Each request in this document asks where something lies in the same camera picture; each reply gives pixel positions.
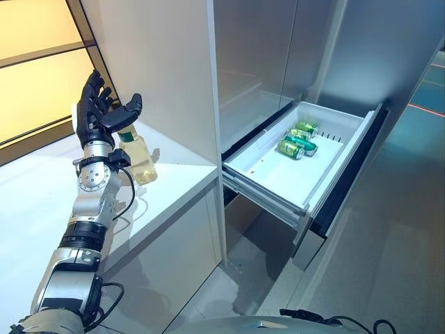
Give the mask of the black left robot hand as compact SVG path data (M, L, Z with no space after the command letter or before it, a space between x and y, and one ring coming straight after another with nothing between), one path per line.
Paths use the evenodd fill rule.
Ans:
M112 110L112 90L104 84L100 72L93 70L76 105L75 133L81 147L92 141L102 141L114 147L112 134L131 125L141 114L143 108L141 94L133 94L126 105L120 105Z

